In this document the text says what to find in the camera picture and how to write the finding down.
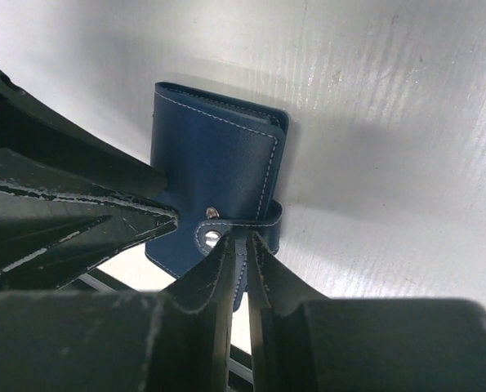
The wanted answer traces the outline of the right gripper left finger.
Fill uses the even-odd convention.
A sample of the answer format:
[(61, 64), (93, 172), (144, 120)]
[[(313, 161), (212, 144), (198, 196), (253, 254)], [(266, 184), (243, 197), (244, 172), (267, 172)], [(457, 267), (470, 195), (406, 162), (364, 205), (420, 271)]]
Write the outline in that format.
[(0, 293), (0, 391), (223, 391), (235, 244), (160, 292)]

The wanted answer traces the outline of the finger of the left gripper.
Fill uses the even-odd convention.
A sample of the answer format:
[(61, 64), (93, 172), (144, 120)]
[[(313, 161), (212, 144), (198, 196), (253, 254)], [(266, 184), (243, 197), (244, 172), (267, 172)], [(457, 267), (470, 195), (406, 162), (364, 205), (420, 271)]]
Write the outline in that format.
[(167, 187), (164, 174), (58, 114), (1, 70), (0, 148), (143, 198), (152, 198)]
[(59, 289), (177, 226), (171, 207), (0, 148), (0, 291)]

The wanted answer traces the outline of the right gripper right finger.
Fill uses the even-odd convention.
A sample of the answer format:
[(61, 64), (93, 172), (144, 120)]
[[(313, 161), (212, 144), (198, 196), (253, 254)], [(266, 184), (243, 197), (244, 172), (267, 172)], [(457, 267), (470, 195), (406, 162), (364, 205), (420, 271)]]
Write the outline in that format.
[(486, 391), (486, 309), (456, 298), (331, 299), (247, 236), (257, 391)]

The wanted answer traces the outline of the blue leather card holder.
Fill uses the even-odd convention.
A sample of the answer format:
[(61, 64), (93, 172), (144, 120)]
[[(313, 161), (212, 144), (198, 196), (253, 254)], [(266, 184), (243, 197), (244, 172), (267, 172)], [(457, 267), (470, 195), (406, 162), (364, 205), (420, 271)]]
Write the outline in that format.
[(289, 125), (281, 109), (156, 83), (150, 165), (168, 185), (155, 201), (180, 219), (176, 231), (146, 243), (147, 258), (180, 278), (224, 234), (246, 230), (277, 252), (283, 209), (274, 191)]

